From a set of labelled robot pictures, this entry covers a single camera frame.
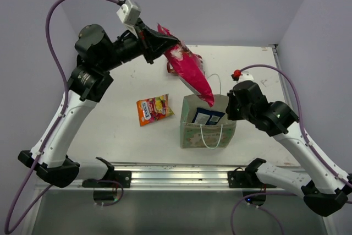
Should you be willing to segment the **pink Real crisps bag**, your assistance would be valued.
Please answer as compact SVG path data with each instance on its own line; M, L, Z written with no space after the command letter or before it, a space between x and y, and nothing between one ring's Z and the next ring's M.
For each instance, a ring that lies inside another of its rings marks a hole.
M200 100L213 107L215 98L205 74L196 64L196 54L183 41L164 53L183 84Z

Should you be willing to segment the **blue Burts crisps bag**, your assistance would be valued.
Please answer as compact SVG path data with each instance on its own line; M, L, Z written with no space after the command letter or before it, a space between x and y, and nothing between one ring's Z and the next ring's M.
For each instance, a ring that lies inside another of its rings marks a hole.
M202 125L216 125L224 115L224 112L208 110L205 108L198 107L196 109L196 113L193 117L192 123Z

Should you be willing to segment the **green printed paper bag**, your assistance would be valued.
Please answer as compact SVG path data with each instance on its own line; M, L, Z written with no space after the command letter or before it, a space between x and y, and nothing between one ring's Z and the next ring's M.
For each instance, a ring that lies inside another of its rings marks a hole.
M237 127L236 121L230 121L225 114L216 125L202 125L192 123L196 109L224 112L228 106L228 97L222 93L222 84L214 94L214 105L209 105L200 100L196 95L183 98L180 118L180 147L182 149L207 148L210 150L225 148L232 140Z

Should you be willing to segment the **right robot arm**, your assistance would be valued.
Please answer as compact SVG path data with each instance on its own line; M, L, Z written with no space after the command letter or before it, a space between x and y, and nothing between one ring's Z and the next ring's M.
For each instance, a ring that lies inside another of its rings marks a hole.
M244 170L249 186L261 183L282 188L303 199L314 213L327 217L340 210L351 193L351 176L339 168L318 147L304 141L299 117L284 102L268 102L257 83L239 81L227 93L226 113L232 121L246 120L286 148L305 174L277 167L260 158Z

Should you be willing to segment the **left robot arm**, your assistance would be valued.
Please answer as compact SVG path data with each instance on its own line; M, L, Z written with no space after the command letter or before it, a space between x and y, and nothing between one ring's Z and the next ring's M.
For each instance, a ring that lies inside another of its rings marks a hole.
M126 30L116 41L111 41L98 24L80 31L75 43L77 66L64 79L59 109L37 144L18 156L44 182L59 188L79 179L95 179L102 187L114 182L113 167L106 160L97 157L87 164L75 162L67 152L85 118L113 82L111 70L139 56L152 64L180 42L173 35L150 29L141 19L134 29L135 33Z

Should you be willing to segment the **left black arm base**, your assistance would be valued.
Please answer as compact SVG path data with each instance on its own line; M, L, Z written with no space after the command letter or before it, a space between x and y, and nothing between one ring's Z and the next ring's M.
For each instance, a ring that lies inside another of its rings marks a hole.
M113 188L119 183L123 188L130 188L132 180L131 171L113 171L107 173L102 180L87 179L82 182L84 188Z

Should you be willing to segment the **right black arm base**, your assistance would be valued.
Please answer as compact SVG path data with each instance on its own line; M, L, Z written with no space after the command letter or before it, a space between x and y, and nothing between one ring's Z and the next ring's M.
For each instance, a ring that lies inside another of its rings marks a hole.
M256 174L251 169L243 169L238 167L227 172L227 180L229 188L257 188Z

